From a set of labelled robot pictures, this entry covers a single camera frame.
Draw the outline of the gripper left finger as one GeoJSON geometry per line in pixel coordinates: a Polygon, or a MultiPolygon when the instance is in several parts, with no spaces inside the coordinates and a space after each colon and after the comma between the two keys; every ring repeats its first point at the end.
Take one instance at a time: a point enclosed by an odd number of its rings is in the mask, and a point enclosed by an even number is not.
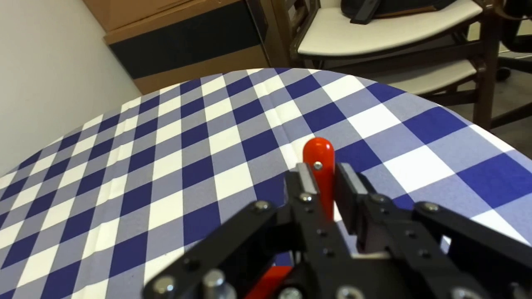
{"type": "Polygon", "coordinates": [[[156,274],[144,299],[338,299],[351,252],[310,167],[284,176],[285,203],[249,203],[156,274]]]}

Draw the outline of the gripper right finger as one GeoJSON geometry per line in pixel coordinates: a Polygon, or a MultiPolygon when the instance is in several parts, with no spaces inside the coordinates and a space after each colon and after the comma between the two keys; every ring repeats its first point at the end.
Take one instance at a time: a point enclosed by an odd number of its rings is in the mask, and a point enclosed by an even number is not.
{"type": "Polygon", "coordinates": [[[387,253],[415,299],[532,299],[532,246],[433,202],[399,208],[347,163],[336,204],[360,253],[387,253]]]}

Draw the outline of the red handled spoon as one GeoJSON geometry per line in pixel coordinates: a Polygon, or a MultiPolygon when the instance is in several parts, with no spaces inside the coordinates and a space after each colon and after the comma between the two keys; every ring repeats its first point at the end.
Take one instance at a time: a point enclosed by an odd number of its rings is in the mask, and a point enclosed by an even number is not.
{"type": "MultiPolygon", "coordinates": [[[[325,217],[334,220],[334,171],[335,150],[325,138],[315,137],[303,148],[303,161],[312,168],[319,189],[320,202],[325,217]]],[[[258,281],[245,299],[270,299],[293,267],[273,266],[258,281]]]]}

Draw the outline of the blue white checkered tablecloth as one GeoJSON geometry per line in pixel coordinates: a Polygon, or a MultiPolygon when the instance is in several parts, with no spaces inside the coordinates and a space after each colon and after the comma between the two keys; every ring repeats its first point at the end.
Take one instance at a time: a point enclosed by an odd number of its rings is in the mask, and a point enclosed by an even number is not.
{"type": "Polygon", "coordinates": [[[0,178],[0,299],[140,299],[323,137],[401,208],[432,201],[532,245],[532,160],[446,108],[309,69],[215,74],[129,101],[0,178]]]}

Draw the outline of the wooden chair with white cushion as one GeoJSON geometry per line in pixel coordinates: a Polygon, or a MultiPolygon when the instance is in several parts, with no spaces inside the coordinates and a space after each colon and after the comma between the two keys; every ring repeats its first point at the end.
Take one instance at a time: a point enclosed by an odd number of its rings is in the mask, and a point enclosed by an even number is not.
{"type": "Polygon", "coordinates": [[[286,0],[276,9],[295,66],[384,82],[443,106],[473,104],[473,123],[492,129],[503,19],[500,0],[456,0],[440,11],[351,23],[341,0],[286,0]]]}

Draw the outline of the brown cardboard box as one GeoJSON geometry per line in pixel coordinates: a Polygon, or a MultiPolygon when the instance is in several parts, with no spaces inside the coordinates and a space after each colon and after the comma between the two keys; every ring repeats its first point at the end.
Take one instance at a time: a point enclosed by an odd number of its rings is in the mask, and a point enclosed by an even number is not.
{"type": "Polygon", "coordinates": [[[82,0],[138,90],[289,65],[272,0],[82,0]]]}

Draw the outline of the black office chair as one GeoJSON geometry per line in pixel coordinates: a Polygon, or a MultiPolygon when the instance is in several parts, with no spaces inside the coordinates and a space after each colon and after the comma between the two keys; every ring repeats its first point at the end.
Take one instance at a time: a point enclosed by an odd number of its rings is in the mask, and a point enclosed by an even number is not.
{"type": "MultiPolygon", "coordinates": [[[[500,42],[512,52],[532,54],[532,34],[517,34],[523,21],[532,22],[532,0],[500,0],[495,11],[503,19],[500,42]]],[[[532,61],[498,58],[496,80],[507,80],[512,69],[532,74],[532,61]]]]}

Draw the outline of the black bag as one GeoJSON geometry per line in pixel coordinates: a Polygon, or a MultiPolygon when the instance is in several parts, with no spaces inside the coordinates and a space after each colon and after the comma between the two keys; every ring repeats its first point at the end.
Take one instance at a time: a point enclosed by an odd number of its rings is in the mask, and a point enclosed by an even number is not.
{"type": "Polygon", "coordinates": [[[374,19],[440,11],[456,0],[341,0],[340,8],[351,23],[367,25],[374,19]]]}

